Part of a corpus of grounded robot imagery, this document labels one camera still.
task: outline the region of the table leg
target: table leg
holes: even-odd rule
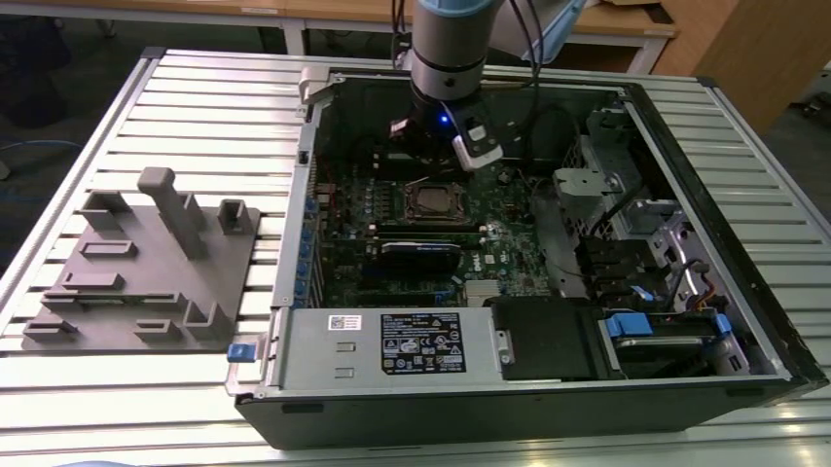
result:
[[[111,19],[95,19],[94,23],[106,39],[115,37],[115,22]]]
[[[633,75],[648,75],[658,61],[660,52],[665,46],[666,39],[662,37],[650,37],[645,40],[642,47],[637,50],[634,58],[628,65],[625,73]]]
[[[306,26],[301,19],[282,19],[282,34],[285,35],[285,50],[289,55],[306,54],[305,30]]]

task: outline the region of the aluminum extrusion table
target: aluminum extrusion table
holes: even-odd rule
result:
[[[85,227],[85,192],[125,190],[145,165],[169,166],[202,206],[244,198],[262,210],[237,335],[268,328],[270,284],[301,118],[297,81],[312,63],[385,68],[385,61],[150,51],[126,79],[21,252],[0,281],[0,465],[79,460],[131,464],[300,462],[308,465],[708,466],[831,463],[831,388],[744,409],[681,433],[392,449],[280,451],[226,396],[224,355],[35,356],[21,352]],[[489,68],[500,74],[525,74]],[[630,76],[544,71],[546,77]],[[709,193],[806,345],[831,373],[831,229],[721,92],[688,78],[642,77]],[[242,380],[258,378],[241,368]]]

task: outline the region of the metal bracket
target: metal bracket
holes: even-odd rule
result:
[[[300,72],[300,102],[310,105],[321,100],[325,96],[325,89],[329,83],[328,66],[306,66]]]

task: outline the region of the blue latch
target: blue latch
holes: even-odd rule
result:
[[[718,313],[714,316],[714,327],[717,328],[720,336],[724,336],[732,332],[732,326],[729,325],[729,320],[726,319],[725,314]]]
[[[253,363],[257,361],[257,345],[254,343],[233,343],[228,346],[228,363]]]
[[[605,321],[610,338],[652,335],[652,326],[649,325],[649,319],[646,319],[646,313],[617,313]]]

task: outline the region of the barcode sticker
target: barcode sticker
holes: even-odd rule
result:
[[[360,331],[361,316],[358,314],[329,314],[328,315],[329,331]]]

